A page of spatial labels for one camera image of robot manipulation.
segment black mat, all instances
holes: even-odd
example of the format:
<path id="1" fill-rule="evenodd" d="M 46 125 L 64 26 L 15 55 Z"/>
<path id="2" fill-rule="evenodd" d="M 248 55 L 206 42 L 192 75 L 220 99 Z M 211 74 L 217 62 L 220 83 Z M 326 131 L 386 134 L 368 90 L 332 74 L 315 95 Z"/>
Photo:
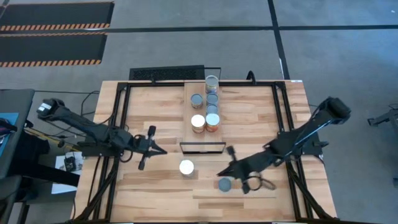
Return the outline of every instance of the black mat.
<path id="1" fill-rule="evenodd" d="M 104 32 L 0 35 L 0 67 L 97 65 L 106 37 Z"/>
<path id="2" fill-rule="evenodd" d="M 205 66 L 131 68 L 129 80 L 204 80 Z"/>
<path id="3" fill-rule="evenodd" d="M 113 2 L 11 4 L 0 30 L 53 30 L 109 27 Z"/>

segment tin can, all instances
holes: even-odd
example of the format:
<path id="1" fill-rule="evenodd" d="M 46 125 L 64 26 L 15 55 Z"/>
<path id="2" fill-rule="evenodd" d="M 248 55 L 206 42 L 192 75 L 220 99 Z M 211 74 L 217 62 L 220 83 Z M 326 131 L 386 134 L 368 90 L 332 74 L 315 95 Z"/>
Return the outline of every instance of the tin can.
<path id="1" fill-rule="evenodd" d="M 191 105 L 195 109 L 201 108 L 201 106 L 203 105 L 203 98 L 201 97 L 200 94 L 196 93 L 191 96 Z"/>
<path id="2" fill-rule="evenodd" d="M 209 93 L 206 96 L 206 106 L 218 104 L 218 95 L 215 93 Z"/>
<path id="3" fill-rule="evenodd" d="M 218 129 L 220 117 L 217 114 L 208 114 L 206 116 L 206 130 L 208 132 L 215 132 Z"/>
<path id="4" fill-rule="evenodd" d="M 205 79 L 206 93 L 217 93 L 218 91 L 218 78 L 214 75 L 209 75 Z"/>
<path id="5" fill-rule="evenodd" d="M 200 134 L 205 130 L 205 118 L 200 115 L 196 114 L 191 118 L 191 124 L 192 124 L 192 131 L 194 133 Z"/>
<path id="6" fill-rule="evenodd" d="M 184 177 L 193 177 L 193 174 L 195 173 L 195 166 L 193 165 L 193 162 L 188 159 L 181 161 L 180 172 Z"/>
<path id="7" fill-rule="evenodd" d="M 217 105 L 208 105 L 206 107 L 206 115 L 210 114 L 210 113 L 215 113 L 218 114 L 218 107 Z"/>

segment wooden tabletop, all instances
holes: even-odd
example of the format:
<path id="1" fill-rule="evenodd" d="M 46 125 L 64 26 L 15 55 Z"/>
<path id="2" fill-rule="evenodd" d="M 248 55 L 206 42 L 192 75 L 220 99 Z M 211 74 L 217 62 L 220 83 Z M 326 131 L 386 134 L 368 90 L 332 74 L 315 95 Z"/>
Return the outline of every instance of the wooden tabletop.
<path id="1" fill-rule="evenodd" d="M 116 94 L 116 81 L 105 81 L 101 87 L 95 121 L 110 116 Z M 286 81 L 290 109 L 295 127 L 310 117 L 302 82 Z M 222 138 L 233 145 L 238 159 L 262 150 L 276 137 L 278 124 L 270 87 L 220 87 Z M 139 87 L 130 95 L 126 124 L 132 134 L 146 134 L 150 125 L 157 127 L 155 140 L 168 154 L 147 160 L 145 170 L 138 170 L 141 155 L 120 164 L 112 222 L 265 222 L 294 221 L 293 205 L 285 165 L 270 167 L 262 174 L 276 184 L 274 191 L 260 189 L 244 195 L 239 180 L 227 193 L 217 188 L 216 174 L 228 166 L 231 157 L 224 154 L 183 155 L 179 142 L 183 138 L 184 87 Z M 282 94 L 280 106 L 284 111 Z M 178 166 L 183 159 L 195 165 L 191 179 L 180 175 Z M 76 193 L 76 214 L 86 207 L 97 158 L 85 160 Z M 330 215 L 335 216 L 328 180 L 323 164 L 313 156 L 302 156 L 309 191 Z M 96 192 L 100 167 L 96 176 Z M 298 191 L 302 216 L 305 217 L 302 195 Z M 106 192 L 101 204 L 104 217 Z"/>

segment white paper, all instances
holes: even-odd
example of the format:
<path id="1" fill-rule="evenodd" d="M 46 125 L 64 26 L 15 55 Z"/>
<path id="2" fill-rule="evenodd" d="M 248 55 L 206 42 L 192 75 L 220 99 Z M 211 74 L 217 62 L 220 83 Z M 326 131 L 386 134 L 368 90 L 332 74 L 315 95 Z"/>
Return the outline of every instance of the white paper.
<path id="1" fill-rule="evenodd" d="M 74 174 L 81 175 L 81 168 L 83 167 L 83 158 L 81 156 L 81 152 L 67 152 L 66 157 L 73 157 L 75 156 L 76 162 L 76 171 L 73 171 Z M 60 170 L 65 170 L 65 163 L 64 163 L 65 156 L 57 156 L 55 160 L 55 168 Z M 75 191 L 77 188 L 74 186 L 69 186 L 65 184 L 52 184 L 51 194 L 61 194 L 66 192 Z"/>

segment concrete floor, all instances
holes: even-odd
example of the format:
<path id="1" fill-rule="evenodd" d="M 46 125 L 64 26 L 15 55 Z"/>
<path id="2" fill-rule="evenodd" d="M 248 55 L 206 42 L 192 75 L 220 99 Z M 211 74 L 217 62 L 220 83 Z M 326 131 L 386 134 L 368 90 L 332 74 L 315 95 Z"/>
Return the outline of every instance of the concrete floor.
<path id="1" fill-rule="evenodd" d="M 272 25 L 267 1 L 115 2 L 111 28 Z M 274 0 L 274 4 L 280 26 L 398 24 L 398 2 L 393 0 Z M 398 189 L 392 178 L 398 175 L 398 140 L 390 124 L 373 128 L 366 119 L 398 103 L 398 30 L 282 31 L 281 35 L 290 77 L 304 81 L 309 102 L 315 105 L 327 96 L 338 96 L 353 111 L 343 127 L 320 131 L 321 140 L 330 142 L 324 150 L 325 164 L 338 216 L 396 223 Z M 248 70 L 258 79 L 282 79 L 273 31 L 110 34 L 101 65 L 0 68 L 0 88 L 92 91 L 99 90 L 103 80 L 127 80 L 130 68 L 200 64 L 222 67 L 224 79 L 245 78 Z M 57 130 L 35 118 L 46 97 L 63 99 L 73 111 L 80 110 L 84 98 L 37 93 L 29 119 L 48 133 Z M 96 99 L 88 101 L 85 111 L 95 109 Z M 39 197 L 44 199 L 31 206 L 27 223 L 68 219 L 72 195 L 49 197 L 41 192 Z"/>

